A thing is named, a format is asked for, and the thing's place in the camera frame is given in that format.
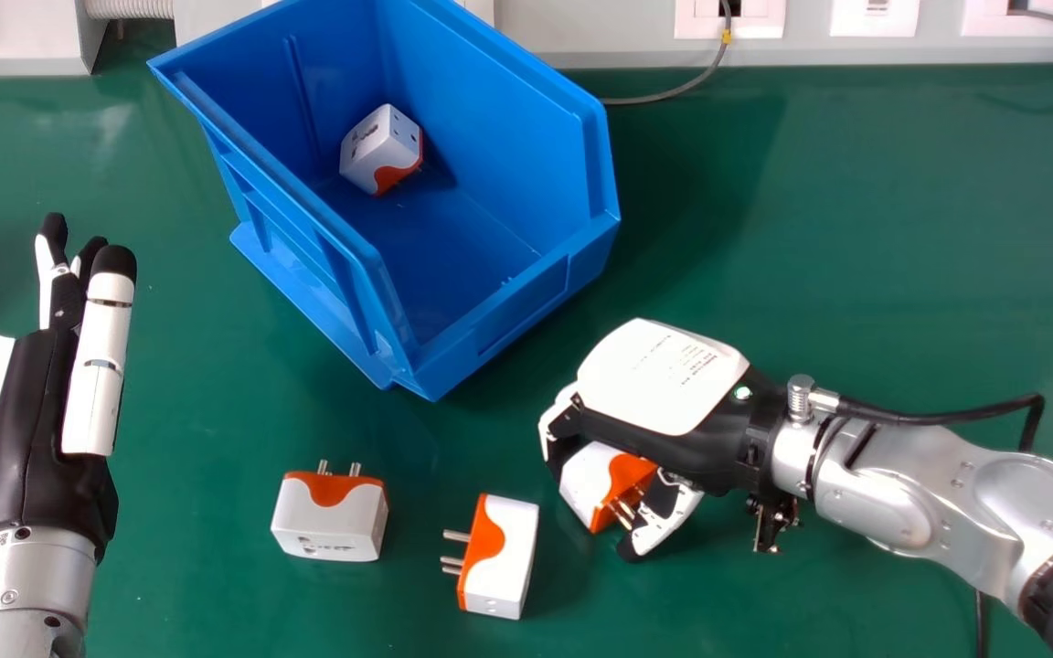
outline white and orange plug adapter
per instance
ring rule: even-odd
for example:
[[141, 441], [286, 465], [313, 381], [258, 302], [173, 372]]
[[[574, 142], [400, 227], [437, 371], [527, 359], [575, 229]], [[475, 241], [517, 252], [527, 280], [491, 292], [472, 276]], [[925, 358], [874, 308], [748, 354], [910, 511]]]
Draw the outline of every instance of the white and orange plug adapter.
[[324, 459], [315, 472], [283, 475], [271, 532], [298, 558], [371, 562], [380, 558], [388, 522], [384, 483], [360, 475], [359, 463], [333, 475]]
[[573, 454], [559, 472], [559, 495], [593, 534], [620, 521], [632, 532], [636, 504], [656, 475], [656, 465], [601, 442]]
[[457, 576], [457, 606], [503, 620], [522, 617], [537, 533], [537, 504], [479, 496], [469, 533], [442, 533], [465, 543], [465, 557], [441, 558], [441, 570]]
[[339, 144], [339, 174], [373, 197], [417, 172], [425, 161], [425, 135], [392, 104], [373, 109]]

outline green table surface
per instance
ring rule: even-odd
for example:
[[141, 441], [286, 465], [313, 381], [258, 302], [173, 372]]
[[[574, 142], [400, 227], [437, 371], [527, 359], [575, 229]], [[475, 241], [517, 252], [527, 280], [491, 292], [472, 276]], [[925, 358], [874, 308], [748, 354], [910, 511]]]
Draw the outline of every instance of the green table surface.
[[[742, 496], [707, 500], [622, 563], [618, 532], [589, 537], [560, 501], [536, 421], [599, 337], [647, 316], [915, 412], [1036, 388], [1053, 457], [1053, 65], [726, 71], [611, 109], [623, 222], [602, 278], [430, 404], [372, 387], [226, 242], [201, 131], [142, 63], [167, 38], [130, 31], [92, 79], [0, 80], [0, 333], [37, 321], [43, 213], [141, 261], [93, 655], [970, 655], [960, 580], [810, 510], [768, 557]], [[573, 78], [618, 95], [686, 75]], [[961, 431], [1012, 446], [1017, 424]], [[319, 458], [388, 482], [379, 562], [274, 541], [281, 474]], [[542, 507], [518, 623], [460, 613], [438, 567], [480, 492]], [[994, 655], [1047, 654], [998, 610]]]

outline blue plastic bin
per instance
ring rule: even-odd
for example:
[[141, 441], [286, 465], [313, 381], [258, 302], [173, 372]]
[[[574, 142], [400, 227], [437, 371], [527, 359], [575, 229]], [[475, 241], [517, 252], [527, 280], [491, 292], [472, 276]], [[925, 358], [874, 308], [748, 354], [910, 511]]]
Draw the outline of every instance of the blue plastic bin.
[[[452, 0], [290, 0], [150, 66], [210, 139], [231, 241], [381, 388], [440, 398], [607, 261], [602, 105]], [[383, 103], [426, 159], [376, 199], [339, 142]]]

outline robotic arm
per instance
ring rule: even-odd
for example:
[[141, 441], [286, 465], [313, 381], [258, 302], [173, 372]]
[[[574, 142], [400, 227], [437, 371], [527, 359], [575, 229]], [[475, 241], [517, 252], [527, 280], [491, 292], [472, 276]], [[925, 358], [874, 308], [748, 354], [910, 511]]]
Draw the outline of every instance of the robotic arm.
[[749, 492], [755, 551], [811, 502], [830, 521], [890, 553], [927, 558], [998, 599], [1053, 650], [1053, 461], [969, 444], [945, 422], [1031, 410], [1040, 396], [912, 417], [795, 376], [786, 390], [731, 346], [634, 320], [579, 367], [539, 421], [555, 474], [591, 442], [659, 465], [618, 552], [642, 558], [680, 527], [701, 495]]
[[63, 216], [46, 216], [35, 238], [40, 328], [0, 336], [0, 658], [83, 655], [120, 507], [106, 458], [137, 263], [103, 238], [69, 263], [66, 239]]

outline power outlet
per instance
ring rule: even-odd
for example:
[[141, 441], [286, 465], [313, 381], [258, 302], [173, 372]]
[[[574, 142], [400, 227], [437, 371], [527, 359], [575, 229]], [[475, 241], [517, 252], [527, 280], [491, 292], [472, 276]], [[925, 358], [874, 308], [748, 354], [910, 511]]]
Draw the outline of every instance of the power outlet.
[[[734, 38], [782, 38], [787, 26], [787, 0], [731, 0]], [[673, 38], [722, 37], [726, 24], [718, 0], [676, 0]]]
[[920, 0], [832, 0], [832, 37], [916, 37]]
[[961, 37], [1053, 37], [1053, 22], [1011, 17], [1011, 8], [1053, 14], [1053, 0], [966, 0]]
[[485, 21], [485, 24], [493, 26], [497, 29], [497, 24], [494, 16], [494, 1], [495, 0], [455, 0], [456, 3], [465, 7], [469, 13], [474, 14], [474, 16], [481, 18]]

